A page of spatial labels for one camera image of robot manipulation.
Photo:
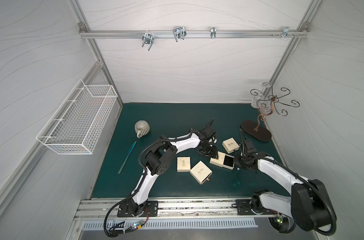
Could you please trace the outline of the cream jewelry box top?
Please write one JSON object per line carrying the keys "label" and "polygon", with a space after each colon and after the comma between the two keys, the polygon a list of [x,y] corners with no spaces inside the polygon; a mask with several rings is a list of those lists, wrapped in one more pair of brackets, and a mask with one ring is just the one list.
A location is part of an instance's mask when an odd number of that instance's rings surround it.
{"label": "cream jewelry box top", "polygon": [[224,149],[228,154],[237,151],[240,148],[239,144],[234,138],[229,138],[227,140],[224,140],[222,142],[222,146],[224,147]]}

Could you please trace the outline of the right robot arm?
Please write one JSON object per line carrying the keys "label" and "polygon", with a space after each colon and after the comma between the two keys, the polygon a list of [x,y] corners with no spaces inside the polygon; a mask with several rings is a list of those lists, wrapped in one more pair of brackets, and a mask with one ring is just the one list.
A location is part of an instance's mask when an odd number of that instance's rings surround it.
{"label": "right robot arm", "polygon": [[272,211],[270,225],[281,234],[289,234],[296,227],[324,236],[332,236],[337,230],[337,216],[325,185],[318,179],[310,180],[279,163],[264,152],[258,152],[245,131],[239,130],[240,154],[234,164],[245,170],[262,172],[282,186],[289,196],[269,190],[254,192],[249,208],[255,215]]}

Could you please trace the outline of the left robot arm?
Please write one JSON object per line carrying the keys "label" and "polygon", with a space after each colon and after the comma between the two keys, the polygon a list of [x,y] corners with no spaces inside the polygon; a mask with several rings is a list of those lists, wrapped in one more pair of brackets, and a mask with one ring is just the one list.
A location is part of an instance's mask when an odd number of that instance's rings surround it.
{"label": "left robot arm", "polygon": [[201,130],[190,129],[184,136],[167,138],[161,136],[141,151],[138,162],[144,169],[141,178],[129,197],[129,205],[143,207],[148,200],[158,176],[170,167],[178,153],[189,149],[198,149],[205,158],[218,158],[216,131],[212,128],[211,120]]}

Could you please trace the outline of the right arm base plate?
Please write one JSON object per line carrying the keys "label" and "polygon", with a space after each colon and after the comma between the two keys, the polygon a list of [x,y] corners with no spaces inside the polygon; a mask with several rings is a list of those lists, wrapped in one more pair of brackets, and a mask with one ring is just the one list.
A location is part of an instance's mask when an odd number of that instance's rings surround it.
{"label": "right arm base plate", "polygon": [[268,209],[257,209],[251,199],[237,199],[231,204],[239,216],[275,216],[276,213]]}

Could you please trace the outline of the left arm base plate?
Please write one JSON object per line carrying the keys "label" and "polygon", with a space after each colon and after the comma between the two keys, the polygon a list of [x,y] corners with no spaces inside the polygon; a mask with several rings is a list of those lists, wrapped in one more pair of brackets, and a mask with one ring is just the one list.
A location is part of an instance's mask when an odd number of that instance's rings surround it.
{"label": "left arm base plate", "polygon": [[146,201],[138,205],[132,199],[129,199],[119,205],[117,217],[157,217],[158,207],[158,201]]}

